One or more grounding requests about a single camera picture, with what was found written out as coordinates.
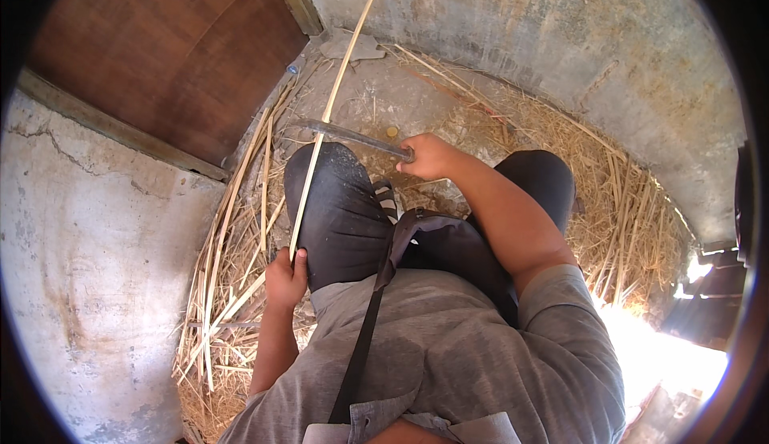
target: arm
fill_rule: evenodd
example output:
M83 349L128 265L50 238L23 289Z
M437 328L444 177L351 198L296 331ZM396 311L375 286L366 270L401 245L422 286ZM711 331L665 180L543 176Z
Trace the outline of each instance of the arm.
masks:
M526 192L484 162L426 133L401 142L416 160L398 170L425 179L448 178L467 199L497 260L520 297L531 279L559 264L577 265L548 214Z
M288 247L283 247L265 272L267 305L259 329L249 397L270 389L299 355L294 338L294 307L307 290L307 251L300 248L296 252L292 268Z

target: brown door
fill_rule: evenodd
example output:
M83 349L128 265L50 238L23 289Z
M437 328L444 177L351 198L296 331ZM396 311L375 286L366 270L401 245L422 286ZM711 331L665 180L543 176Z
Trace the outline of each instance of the brown door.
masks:
M283 0L58 0L27 64L220 165L307 41Z

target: concrete wall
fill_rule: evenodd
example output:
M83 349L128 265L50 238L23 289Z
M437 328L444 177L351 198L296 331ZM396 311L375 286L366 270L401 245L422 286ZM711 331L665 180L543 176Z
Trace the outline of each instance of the concrete wall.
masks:
M366 0L313 0L352 29ZM695 0L374 0L364 26L518 83L621 142L702 242L734 238L735 84Z
M181 436L174 330L223 191L14 95L0 147L6 304L83 442Z

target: bamboo strip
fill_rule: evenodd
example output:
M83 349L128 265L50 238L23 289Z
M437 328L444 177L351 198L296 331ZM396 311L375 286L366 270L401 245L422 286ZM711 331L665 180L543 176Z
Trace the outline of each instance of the bamboo strip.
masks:
M360 35L360 30L363 28L363 22L366 20L366 16L368 15L368 10L371 8L371 3L374 0L367 0L366 5L363 7L363 12L360 14L360 18L358 19L358 25L355 26L355 31L352 32L352 37L350 38L350 45L347 47L347 52L344 53L344 58L341 60L341 65L339 67L339 72L337 73L337 78L334 80L334 86L332 87L332 92L328 96L328 102L326 103L326 110L323 112L323 122L329 123L331 122L331 116L332 116L332 108L334 107L334 101L336 100L337 92L339 92L339 86L341 85L341 79L344 76L344 71L347 69L347 64L350 62L350 55L352 54L352 49L355 46L355 42L358 41L358 36ZM321 145L323 145L323 134L318 133L318 135L315 137L315 143L314 147L312 149L312 157L310 159L310 165L307 169L307 175L304 177L304 187L302 188L302 198L299 199L299 208L296 213L296 220L294 221L294 230L292 232L291 237L291 246L289 247L289 253L288 255L291 257L292 262L294 261L294 254L296 253L296 244L299 240L299 229L302 227L302 218L304 217L304 207L307 205L307 197L310 193L310 185L312 184L312 177L315 173L315 166L318 163L318 154L321 151Z

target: debris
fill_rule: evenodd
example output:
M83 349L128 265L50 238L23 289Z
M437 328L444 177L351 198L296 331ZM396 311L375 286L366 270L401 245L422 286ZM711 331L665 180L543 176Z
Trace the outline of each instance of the debris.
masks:
M324 57L327 59L341 59L350 45L352 33L342 28L332 28L329 35L328 30L324 30L319 36L311 36L310 40L316 45ZM379 43L370 35L359 35L358 41L352 49L350 61L363 59L381 59L385 56L384 50L377 50Z

